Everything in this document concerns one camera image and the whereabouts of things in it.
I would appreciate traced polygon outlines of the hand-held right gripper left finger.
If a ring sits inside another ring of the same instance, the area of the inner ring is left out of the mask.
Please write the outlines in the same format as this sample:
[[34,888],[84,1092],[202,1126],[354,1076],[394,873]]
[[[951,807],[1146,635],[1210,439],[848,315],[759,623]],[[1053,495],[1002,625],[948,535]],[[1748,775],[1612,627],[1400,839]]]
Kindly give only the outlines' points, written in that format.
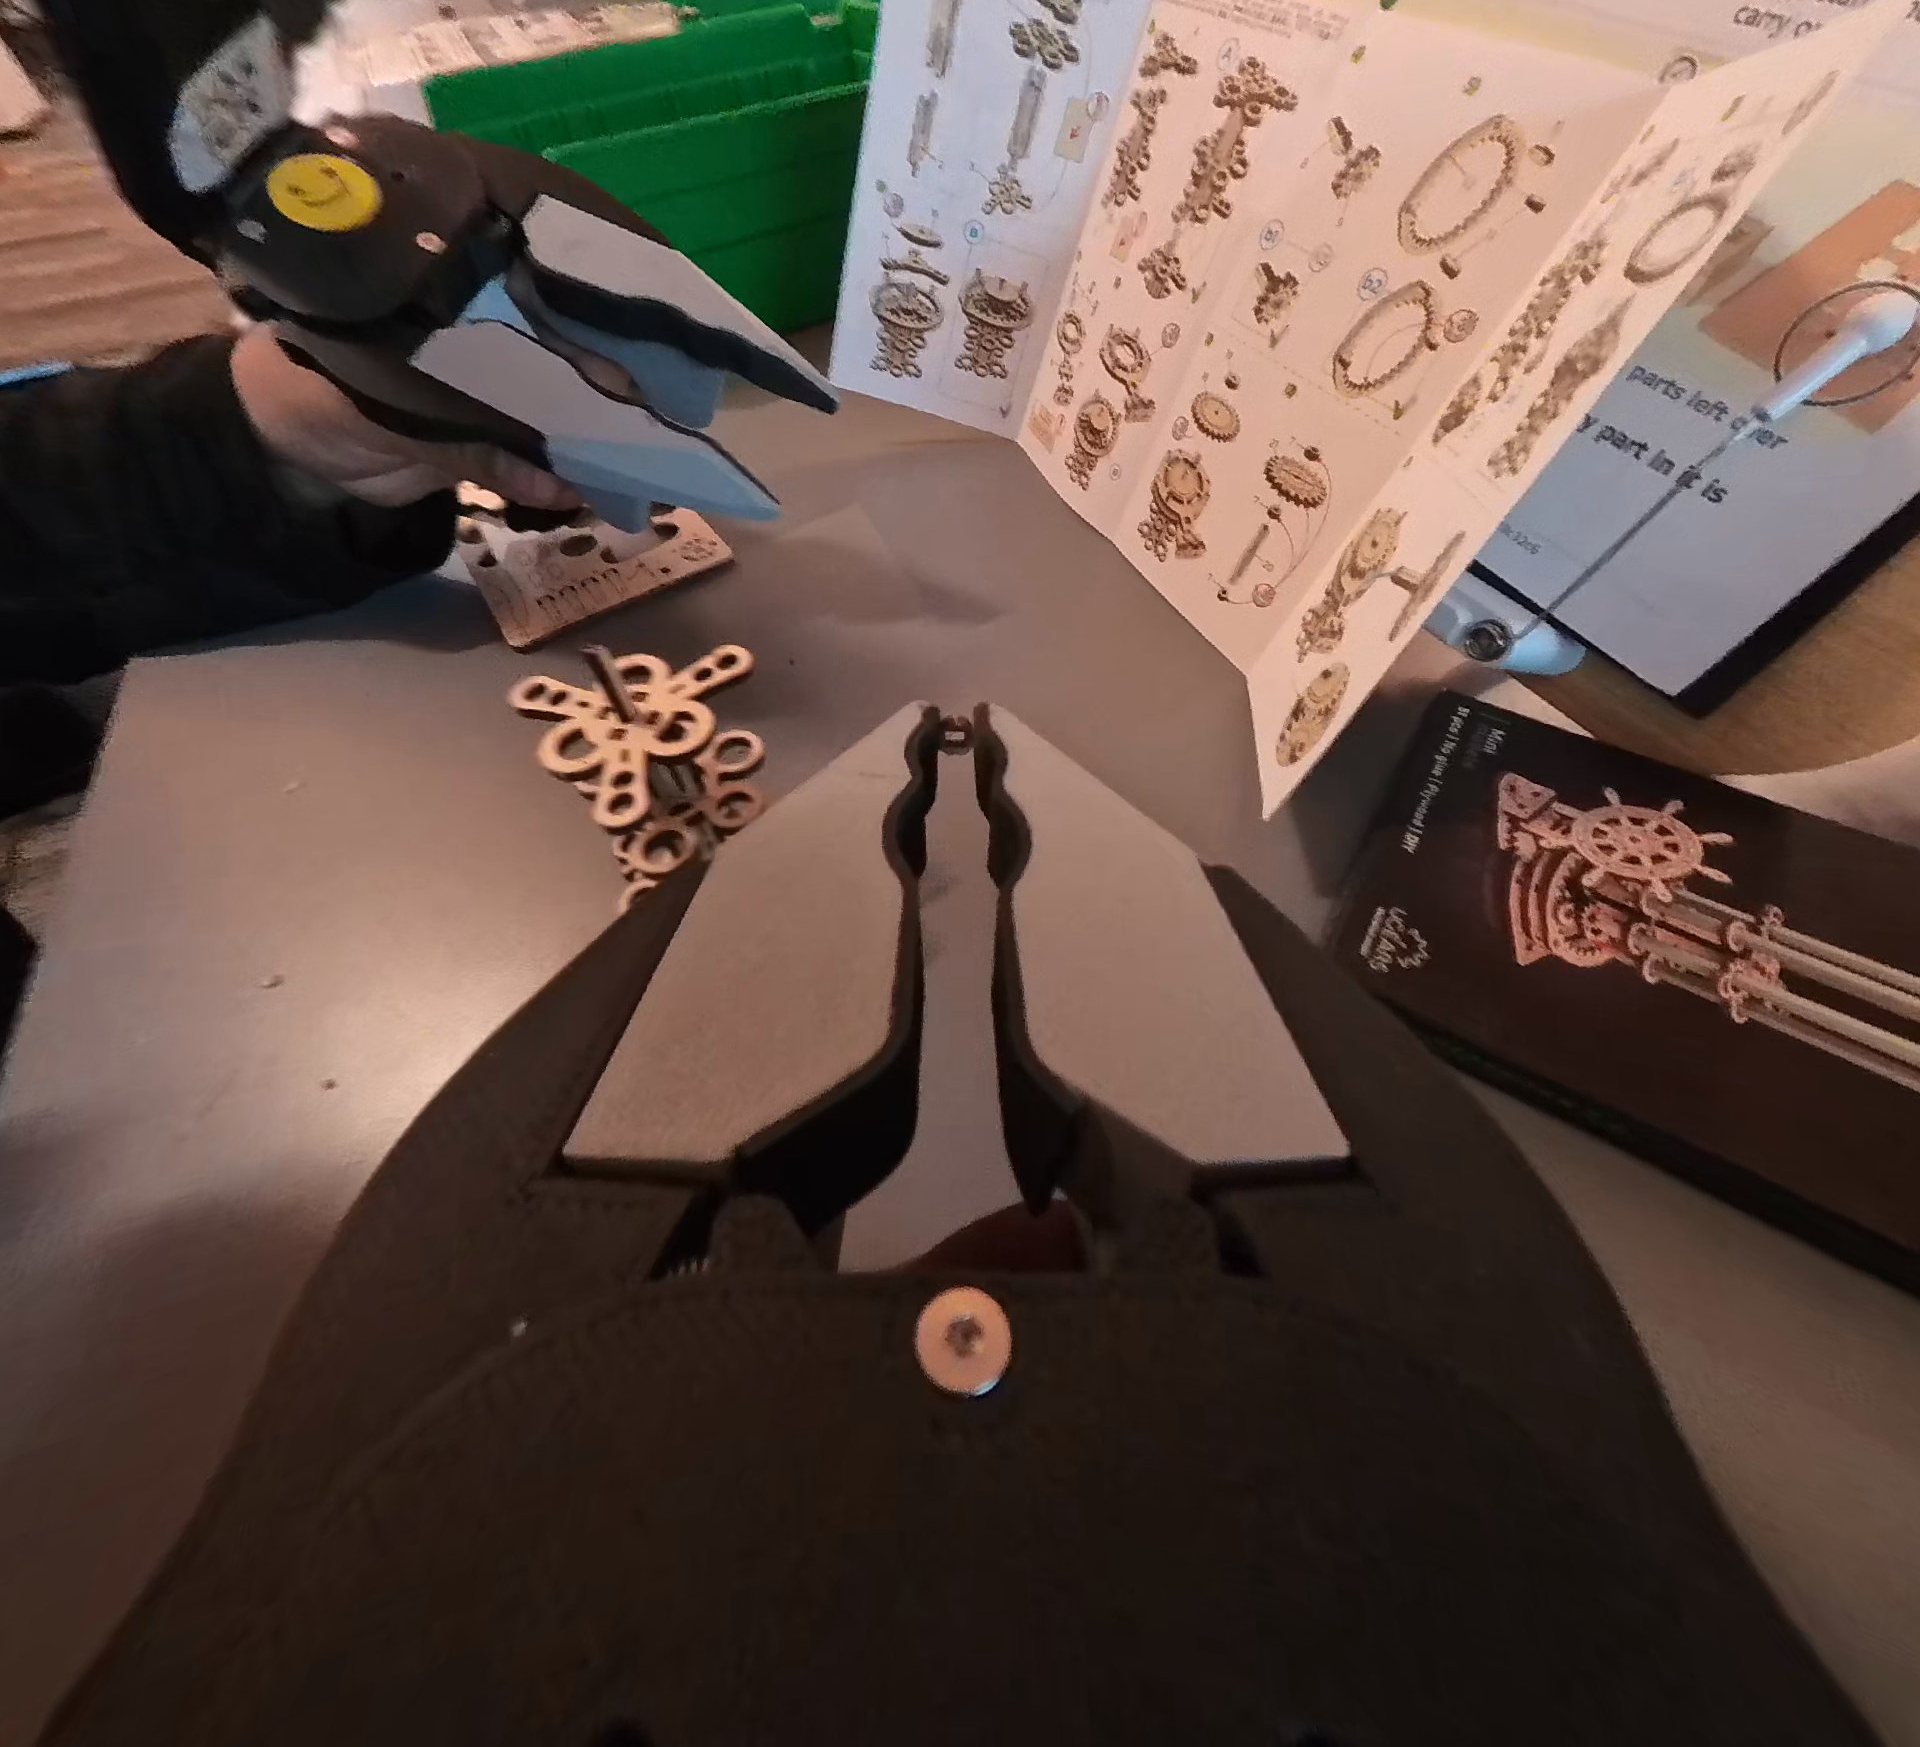
[[565,1164],[767,1194],[805,1230],[834,1226],[917,1132],[924,867],[915,701],[719,851]]

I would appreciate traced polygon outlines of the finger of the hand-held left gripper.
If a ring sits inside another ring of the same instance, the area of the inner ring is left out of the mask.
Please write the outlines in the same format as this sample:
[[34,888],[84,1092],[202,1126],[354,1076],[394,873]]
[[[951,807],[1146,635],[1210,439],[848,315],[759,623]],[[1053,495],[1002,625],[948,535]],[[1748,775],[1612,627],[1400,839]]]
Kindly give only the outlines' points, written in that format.
[[560,347],[500,281],[434,333],[415,365],[540,433],[550,471],[613,527],[639,533],[655,507],[771,521],[780,503],[711,435],[724,373],[680,349],[560,319]]
[[831,415],[838,391],[691,257],[626,223],[544,195],[520,223],[540,321],[617,367],[657,415],[705,429],[730,379]]

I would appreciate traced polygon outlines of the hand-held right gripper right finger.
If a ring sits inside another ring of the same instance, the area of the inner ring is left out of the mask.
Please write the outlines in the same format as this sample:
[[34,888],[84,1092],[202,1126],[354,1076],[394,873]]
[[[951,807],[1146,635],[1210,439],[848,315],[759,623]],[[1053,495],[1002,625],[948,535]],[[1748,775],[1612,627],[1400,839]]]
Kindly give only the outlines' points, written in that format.
[[1351,1138],[1198,853],[1002,705],[975,715],[975,781],[1021,1194],[1137,1214],[1345,1174]]

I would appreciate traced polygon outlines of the laser-cut wooden part sheet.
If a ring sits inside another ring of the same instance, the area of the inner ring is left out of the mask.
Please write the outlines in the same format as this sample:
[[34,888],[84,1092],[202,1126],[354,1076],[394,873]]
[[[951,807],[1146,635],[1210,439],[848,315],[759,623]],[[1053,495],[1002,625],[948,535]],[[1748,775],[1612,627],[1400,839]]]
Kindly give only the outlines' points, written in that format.
[[590,511],[522,525],[500,495],[477,483],[457,493],[455,551],[516,651],[735,563],[733,547],[695,511],[655,505],[639,531]]

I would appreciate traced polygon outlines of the wooden model assembly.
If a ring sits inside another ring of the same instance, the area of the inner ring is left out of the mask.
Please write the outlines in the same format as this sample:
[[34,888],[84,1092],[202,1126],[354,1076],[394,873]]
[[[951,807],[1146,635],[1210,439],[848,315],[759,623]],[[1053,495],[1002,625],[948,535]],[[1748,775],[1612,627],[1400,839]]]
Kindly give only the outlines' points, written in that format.
[[589,647],[583,661],[585,683],[526,675],[507,705],[540,723],[536,763],[583,799],[609,839],[619,910],[628,912],[765,813],[765,741],[724,727],[714,707],[757,673],[757,655],[727,643],[679,665]]

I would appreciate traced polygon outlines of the person's left forearm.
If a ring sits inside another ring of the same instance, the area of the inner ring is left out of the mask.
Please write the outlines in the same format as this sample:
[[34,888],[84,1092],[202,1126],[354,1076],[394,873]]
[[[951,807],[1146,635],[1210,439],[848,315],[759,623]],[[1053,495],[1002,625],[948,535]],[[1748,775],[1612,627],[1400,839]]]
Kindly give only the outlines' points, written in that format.
[[5,387],[5,685],[352,607],[447,559],[452,491],[381,509],[276,459],[233,379],[237,343]]

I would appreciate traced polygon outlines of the black model kit box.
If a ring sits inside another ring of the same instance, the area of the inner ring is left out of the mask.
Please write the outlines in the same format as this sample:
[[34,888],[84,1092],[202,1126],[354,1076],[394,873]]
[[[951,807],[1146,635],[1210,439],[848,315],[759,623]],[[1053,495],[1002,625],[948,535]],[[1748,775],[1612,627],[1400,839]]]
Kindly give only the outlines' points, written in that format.
[[1867,819],[1448,691],[1329,950],[1464,1072],[1917,1292],[1917,807]]

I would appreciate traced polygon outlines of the person's left hand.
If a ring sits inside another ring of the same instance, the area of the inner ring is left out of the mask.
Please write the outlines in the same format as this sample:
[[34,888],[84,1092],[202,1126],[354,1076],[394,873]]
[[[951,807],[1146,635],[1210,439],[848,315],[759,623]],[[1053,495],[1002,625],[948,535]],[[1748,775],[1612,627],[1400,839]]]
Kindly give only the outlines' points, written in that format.
[[471,483],[533,511],[578,511],[585,499],[548,467],[484,441],[394,433],[356,409],[265,327],[239,335],[231,377],[252,431],[276,461],[378,509],[412,507]]

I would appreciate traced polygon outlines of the white paper sheets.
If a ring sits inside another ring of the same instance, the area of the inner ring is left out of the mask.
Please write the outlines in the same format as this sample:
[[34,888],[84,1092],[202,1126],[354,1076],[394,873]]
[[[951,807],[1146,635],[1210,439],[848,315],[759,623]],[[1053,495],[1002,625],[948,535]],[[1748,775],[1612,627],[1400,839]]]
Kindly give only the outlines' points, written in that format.
[[670,37],[682,11],[660,0],[566,0],[515,11],[424,19],[422,3],[397,3],[406,25],[361,25],[334,41],[340,75],[372,93],[429,79],[547,61],[558,55]]

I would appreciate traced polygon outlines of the folded instruction leaflet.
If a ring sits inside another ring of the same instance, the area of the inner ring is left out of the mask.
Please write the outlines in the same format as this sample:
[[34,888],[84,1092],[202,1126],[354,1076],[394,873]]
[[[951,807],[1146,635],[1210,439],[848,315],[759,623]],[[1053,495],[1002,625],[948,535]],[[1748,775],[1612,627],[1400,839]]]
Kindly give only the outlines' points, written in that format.
[[831,375],[1016,445],[1318,765],[1901,0],[880,0]]

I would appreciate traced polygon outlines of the round wooden board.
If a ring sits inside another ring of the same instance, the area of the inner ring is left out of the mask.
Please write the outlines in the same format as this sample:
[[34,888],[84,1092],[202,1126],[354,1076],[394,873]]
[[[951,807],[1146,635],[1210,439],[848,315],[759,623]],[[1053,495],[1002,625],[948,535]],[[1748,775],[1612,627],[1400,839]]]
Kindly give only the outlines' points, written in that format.
[[1695,773],[1795,773],[1903,745],[1918,731],[1917,665],[1768,669],[1727,703],[1695,715],[1610,659],[1588,653],[1529,689],[1593,737]]

